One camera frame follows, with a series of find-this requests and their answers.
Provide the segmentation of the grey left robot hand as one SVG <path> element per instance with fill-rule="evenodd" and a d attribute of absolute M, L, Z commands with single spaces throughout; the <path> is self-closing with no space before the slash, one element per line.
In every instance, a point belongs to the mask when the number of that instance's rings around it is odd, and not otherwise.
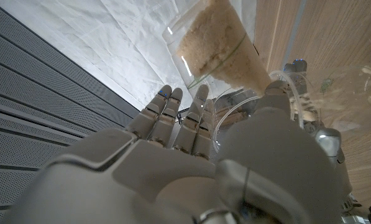
<path fill-rule="evenodd" d="M 291 108 L 297 121 L 302 120 L 304 130 L 312 135 L 316 142 L 326 152 L 336 173 L 337 183 L 340 188 L 341 199 L 345 202 L 352 201 L 352 186 L 346 166 L 345 155 L 341 148 L 341 133 L 333 128 L 328 128 L 321 121 L 318 104 L 312 102 L 308 93 L 306 80 L 307 63 L 296 59 L 285 64 L 283 71 L 292 80 L 298 92 L 298 97 L 290 93 Z"/>

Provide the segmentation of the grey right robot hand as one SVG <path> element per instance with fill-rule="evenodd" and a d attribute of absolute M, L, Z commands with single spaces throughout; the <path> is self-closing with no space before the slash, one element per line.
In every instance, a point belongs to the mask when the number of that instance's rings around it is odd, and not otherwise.
<path fill-rule="evenodd" d="M 4 223 L 339 223 L 341 195 L 324 149 L 290 118 L 286 83 L 208 161 L 202 85 L 172 147 L 181 91 L 164 86 L 124 130 L 99 131 L 38 172 Z"/>

